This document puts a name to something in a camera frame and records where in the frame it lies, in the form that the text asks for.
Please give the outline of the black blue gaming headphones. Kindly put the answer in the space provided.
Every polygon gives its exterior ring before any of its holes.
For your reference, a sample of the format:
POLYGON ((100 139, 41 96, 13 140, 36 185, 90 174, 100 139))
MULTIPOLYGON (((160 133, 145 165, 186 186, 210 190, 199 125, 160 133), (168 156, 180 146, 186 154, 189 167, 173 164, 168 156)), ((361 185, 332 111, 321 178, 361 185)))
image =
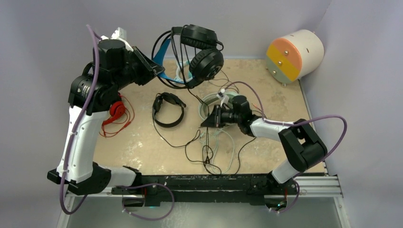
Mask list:
POLYGON ((218 45, 224 47, 214 30, 193 24, 172 27, 154 42, 151 59, 162 65, 170 46, 176 63, 190 61, 190 65, 184 68, 185 73, 182 71, 183 84, 174 82, 165 72, 158 74, 157 78, 163 85, 175 90, 191 90, 214 79, 224 65, 222 49, 218 49, 218 45), (189 82, 185 79, 187 71, 193 75, 189 82))

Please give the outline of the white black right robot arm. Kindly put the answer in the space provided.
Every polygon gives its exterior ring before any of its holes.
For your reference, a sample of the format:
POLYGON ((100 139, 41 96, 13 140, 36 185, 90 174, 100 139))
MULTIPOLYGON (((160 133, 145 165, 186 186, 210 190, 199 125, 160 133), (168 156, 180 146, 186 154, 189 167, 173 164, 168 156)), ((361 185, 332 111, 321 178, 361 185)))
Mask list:
POLYGON ((267 188, 272 193, 279 193, 288 180, 305 172, 327 155, 327 147, 305 119, 296 122, 268 120, 253 114, 243 95, 233 97, 232 107, 215 105, 201 127, 222 128, 228 124, 236 124, 243 134, 250 137, 281 142, 286 160, 270 172, 272 177, 267 180, 267 188))

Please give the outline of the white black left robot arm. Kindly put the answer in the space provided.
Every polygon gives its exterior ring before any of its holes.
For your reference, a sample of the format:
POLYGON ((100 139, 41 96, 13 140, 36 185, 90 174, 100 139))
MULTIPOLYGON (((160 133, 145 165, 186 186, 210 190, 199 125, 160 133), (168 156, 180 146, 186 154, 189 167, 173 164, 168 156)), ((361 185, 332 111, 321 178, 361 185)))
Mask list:
POLYGON ((47 178, 76 195, 96 194, 115 186, 137 194, 142 187, 136 178, 138 171, 94 162, 96 142, 119 91, 132 83, 143 86, 163 71, 162 63, 149 59, 136 47, 127 47, 117 39, 100 41, 93 48, 93 60, 71 84, 65 150, 47 178))

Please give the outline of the small black headphones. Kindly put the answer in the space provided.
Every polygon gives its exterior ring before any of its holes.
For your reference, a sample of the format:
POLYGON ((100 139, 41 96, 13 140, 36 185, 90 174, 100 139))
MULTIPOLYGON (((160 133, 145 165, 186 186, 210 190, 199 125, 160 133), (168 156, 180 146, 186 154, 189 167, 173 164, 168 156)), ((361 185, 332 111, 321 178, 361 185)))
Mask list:
POLYGON ((186 117, 187 105, 177 95, 169 92, 157 93, 152 104, 152 122, 156 134, 163 142, 172 148, 185 148, 199 136, 197 131, 187 142, 178 144, 183 134, 174 130, 183 126, 186 117))

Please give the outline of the mint green headphones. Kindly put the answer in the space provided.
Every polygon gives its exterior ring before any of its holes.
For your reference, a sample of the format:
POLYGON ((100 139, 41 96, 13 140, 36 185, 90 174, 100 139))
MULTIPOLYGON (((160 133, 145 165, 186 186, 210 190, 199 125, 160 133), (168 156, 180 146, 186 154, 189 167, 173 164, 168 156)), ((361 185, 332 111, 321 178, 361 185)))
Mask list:
MULTIPOLYGON (((221 100, 216 96, 215 93, 209 94, 202 99, 202 103, 199 104, 199 107, 198 107, 199 116, 202 120, 206 120, 206 118, 209 114, 210 105, 213 105, 216 102, 220 103, 221 100)), ((228 127, 229 127, 229 125, 226 125, 222 128, 218 128, 217 130, 215 130, 214 133, 208 133, 208 136, 211 135, 213 137, 213 139, 215 140, 215 147, 212 149, 212 159, 211 159, 212 163, 214 163, 214 159, 216 157, 215 153, 217 152, 217 150, 219 148, 219 135, 221 133, 227 135, 228 138, 230 139, 230 142, 232 143, 232 153, 231 153, 231 158, 229 160, 229 165, 228 165, 227 169, 225 171, 222 171, 219 169, 219 167, 212 164, 211 167, 212 167, 213 174, 226 174, 232 166, 233 158, 235 155, 235 142, 234 142, 233 137, 227 131, 224 130, 225 128, 228 128, 228 127)))

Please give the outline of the teal cat ear headphones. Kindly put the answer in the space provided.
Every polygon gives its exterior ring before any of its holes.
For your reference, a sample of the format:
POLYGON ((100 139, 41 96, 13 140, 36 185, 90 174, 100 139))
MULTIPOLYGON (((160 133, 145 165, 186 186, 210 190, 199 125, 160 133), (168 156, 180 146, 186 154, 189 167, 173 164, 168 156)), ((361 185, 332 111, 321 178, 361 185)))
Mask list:
MULTIPOLYGON (((183 75, 182 71, 185 73, 185 67, 188 67, 190 65, 190 61, 185 61, 181 63, 177 63, 177 68, 175 71, 175 77, 173 79, 174 82, 183 84, 183 75)), ((190 71, 187 71, 187 75, 185 76, 186 82, 189 82, 191 79, 193 79, 193 75, 190 71)))

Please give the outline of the red headphones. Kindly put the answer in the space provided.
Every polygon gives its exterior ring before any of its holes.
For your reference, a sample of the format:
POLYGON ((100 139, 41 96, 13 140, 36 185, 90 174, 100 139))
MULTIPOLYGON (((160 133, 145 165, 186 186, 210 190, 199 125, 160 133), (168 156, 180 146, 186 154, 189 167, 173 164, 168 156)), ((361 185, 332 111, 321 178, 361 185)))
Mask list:
POLYGON ((109 117, 102 122, 101 131, 99 135, 104 138, 111 138, 118 135, 123 129, 128 127, 135 118, 134 107, 128 98, 121 93, 118 93, 118 99, 109 109, 109 117), (122 125, 122 127, 115 132, 108 132, 105 127, 109 124, 122 125))

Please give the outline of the round pastel drawer box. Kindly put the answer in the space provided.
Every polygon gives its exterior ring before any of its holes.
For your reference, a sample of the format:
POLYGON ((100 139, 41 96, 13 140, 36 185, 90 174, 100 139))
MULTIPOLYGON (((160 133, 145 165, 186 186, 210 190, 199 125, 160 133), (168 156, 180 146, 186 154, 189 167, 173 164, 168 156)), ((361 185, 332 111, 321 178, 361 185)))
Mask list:
POLYGON ((301 29, 274 39, 266 52, 267 69, 280 83, 290 84, 321 64, 325 49, 312 31, 301 29))

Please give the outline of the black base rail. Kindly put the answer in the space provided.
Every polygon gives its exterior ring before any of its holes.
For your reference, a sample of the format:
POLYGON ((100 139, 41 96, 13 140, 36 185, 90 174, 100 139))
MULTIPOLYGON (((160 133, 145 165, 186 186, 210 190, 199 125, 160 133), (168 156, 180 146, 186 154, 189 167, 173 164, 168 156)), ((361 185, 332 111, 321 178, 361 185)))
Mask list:
POLYGON ((236 175, 140 175, 130 187, 113 187, 113 195, 139 195, 145 206, 162 202, 248 203, 283 207, 297 194, 293 180, 278 184, 270 173, 236 175))

